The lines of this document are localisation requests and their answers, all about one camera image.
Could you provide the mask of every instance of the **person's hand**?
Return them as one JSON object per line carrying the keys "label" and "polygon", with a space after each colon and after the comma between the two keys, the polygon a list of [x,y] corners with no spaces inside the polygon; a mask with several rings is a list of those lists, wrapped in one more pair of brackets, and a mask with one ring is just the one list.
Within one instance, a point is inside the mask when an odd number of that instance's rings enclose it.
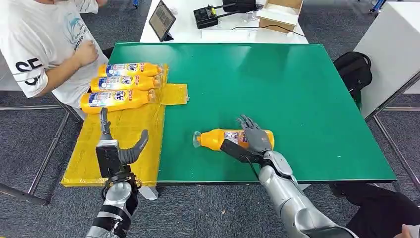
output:
{"label": "person's hand", "polygon": [[79,67],[92,63],[98,56],[98,50],[92,40],[82,42],[73,55],[74,59],[79,64]]}
{"label": "person's hand", "polygon": [[410,234],[410,229],[408,229],[408,226],[403,225],[401,227],[401,233],[396,235],[394,238],[412,238]]}
{"label": "person's hand", "polygon": [[242,118],[237,118],[239,124],[245,132],[245,137],[249,143],[249,149],[262,153],[267,150],[272,150],[270,140],[267,133],[258,126],[251,118],[241,115]]}

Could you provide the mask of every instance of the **detergent bottle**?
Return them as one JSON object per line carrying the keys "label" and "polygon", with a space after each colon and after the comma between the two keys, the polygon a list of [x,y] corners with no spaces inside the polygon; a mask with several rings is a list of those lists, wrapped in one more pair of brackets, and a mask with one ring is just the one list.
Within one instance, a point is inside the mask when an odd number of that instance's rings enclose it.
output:
{"label": "detergent bottle", "polygon": [[[274,148],[274,135],[270,130],[263,130],[267,133],[268,139],[270,140],[271,147]],[[236,144],[248,148],[249,144],[245,137],[244,130],[224,130],[214,129],[209,132],[200,133],[199,131],[194,132],[193,144],[194,147],[205,146],[212,150],[220,151],[220,147],[225,139],[229,139]]]}
{"label": "detergent bottle", "polygon": [[102,64],[98,77],[144,75],[153,77],[162,72],[162,67],[151,63],[116,63]]}
{"label": "detergent bottle", "polygon": [[124,89],[149,91],[152,88],[160,88],[161,82],[160,75],[155,77],[144,75],[96,77],[92,79],[91,90],[92,92]]}
{"label": "detergent bottle", "polygon": [[140,91],[137,89],[85,93],[82,96],[82,110],[87,114],[97,114],[101,108],[109,112],[139,108],[146,103],[156,102],[155,90]]}

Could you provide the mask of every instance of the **white table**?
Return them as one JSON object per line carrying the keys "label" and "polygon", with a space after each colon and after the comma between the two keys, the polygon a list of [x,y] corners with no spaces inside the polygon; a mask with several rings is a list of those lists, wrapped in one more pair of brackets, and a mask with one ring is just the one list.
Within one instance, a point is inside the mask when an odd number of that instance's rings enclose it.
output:
{"label": "white table", "polygon": [[[362,89],[366,118],[419,71],[420,2],[387,2],[354,51],[372,61],[372,83]],[[420,94],[420,82],[407,90]]]}
{"label": "white table", "polygon": [[[142,43],[159,42],[158,37],[149,24],[149,19],[155,11],[160,0],[152,0],[146,24],[140,39]],[[169,42],[176,43],[292,43],[308,44],[306,37],[294,33],[283,33],[268,29],[236,29],[237,26],[258,27],[258,20],[245,21],[245,14],[237,13],[222,17],[219,24],[205,29],[197,29],[193,11],[207,5],[223,5],[222,0],[164,0],[164,3],[175,15],[175,22],[169,33],[174,40]],[[218,15],[225,12],[223,8],[216,9]],[[303,31],[298,24],[295,27],[297,33],[303,35]]]}

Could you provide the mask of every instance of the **robotic arm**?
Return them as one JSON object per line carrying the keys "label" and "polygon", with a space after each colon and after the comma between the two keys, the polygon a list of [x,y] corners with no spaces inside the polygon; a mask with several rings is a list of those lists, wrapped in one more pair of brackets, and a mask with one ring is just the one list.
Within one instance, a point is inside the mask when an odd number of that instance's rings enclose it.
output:
{"label": "robotic arm", "polygon": [[[137,208],[140,184],[129,164],[135,162],[148,141],[143,130],[139,141],[130,149],[120,149],[110,134],[107,109],[101,110],[102,135],[96,153],[101,176],[108,178],[102,190],[104,204],[96,216],[87,238],[125,238],[131,216]],[[293,171],[280,153],[273,151],[267,134],[250,118],[238,119],[249,143],[245,149],[225,139],[220,150],[243,163],[258,163],[260,183],[273,201],[276,212],[292,238],[357,238],[349,229],[332,222],[317,210],[299,189]]]}
{"label": "robotic arm", "polygon": [[87,238],[125,238],[130,229],[131,216],[137,208],[136,176],[129,164],[135,162],[146,146],[148,132],[143,130],[139,141],[130,149],[120,149],[111,136],[107,108],[101,109],[102,135],[96,146],[101,176],[108,178],[102,190],[104,204],[96,216]]}
{"label": "robotic arm", "polygon": [[270,195],[290,237],[357,238],[349,229],[335,224],[315,208],[299,189],[287,160],[272,150],[267,134],[255,122],[244,115],[238,121],[245,132],[249,150],[227,139],[220,149],[241,162],[260,164],[257,177]]}

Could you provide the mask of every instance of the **green tabletop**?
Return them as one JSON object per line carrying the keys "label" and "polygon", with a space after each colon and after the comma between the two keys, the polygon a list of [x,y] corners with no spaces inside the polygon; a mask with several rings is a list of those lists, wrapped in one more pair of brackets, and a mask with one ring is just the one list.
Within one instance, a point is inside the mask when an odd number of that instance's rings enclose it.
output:
{"label": "green tabletop", "polygon": [[240,114],[274,133],[299,182],[396,179],[322,45],[120,43],[110,59],[145,61],[167,63],[190,96],[166,107],[158,182],[257,181],[249,164],[192,143],[196,130],[239,129]]}

